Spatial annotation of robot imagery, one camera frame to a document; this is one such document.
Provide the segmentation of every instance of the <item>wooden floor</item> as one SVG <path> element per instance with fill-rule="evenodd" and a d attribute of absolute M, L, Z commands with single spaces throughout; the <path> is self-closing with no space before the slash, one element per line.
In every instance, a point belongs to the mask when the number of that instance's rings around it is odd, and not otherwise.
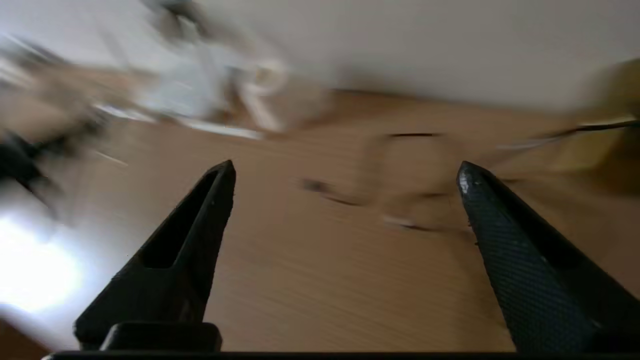
<path fill-rule="evenodd" d="M 75 224 L 54 239 L 74 256 L 82 289 L 32 314 L 73 347 L 71 324 L 205 170 L 231 159 L 235 205 L 205 320 L 224 350 L 510 351 L 482 259 L 460 200 L 425 202 L 419 232 L 384 223 L 392 199 L 454 185 L 474 161 L 561 119 L 508 110 L 339 93 L 326 120 L 267 140 L 173 124 L 127 122 L 92 156 L 74 206 Z M 389 148 L 376 201 L 344 206 L 303 189 L 303 179 L 352 192 L 362 149 L 385 133 L 437 132 Z M 638 201 L 587 191 L 546 174 L 550 146 L 496 168 L 526 179 L 514 189 L 636 296 Z"/>

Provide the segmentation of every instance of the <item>white wall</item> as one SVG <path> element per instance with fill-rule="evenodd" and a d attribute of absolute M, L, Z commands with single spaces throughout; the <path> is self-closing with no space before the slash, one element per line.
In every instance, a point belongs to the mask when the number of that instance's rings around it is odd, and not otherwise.
<path fill-rule="evenodd" d="M 584 102 L 595 74 L 640 54 L 636 0 L 202 2 L 217 16 L 250 24 L 298 67 L 342 88 L 565 110 Z M 135 0 L 2 0 L 0 31 L 79 61 L 113 64 L 92 20 L 79 18 L 91 7 L 135 65 L 175 62 L 139 21 L 147 11 Z"/>

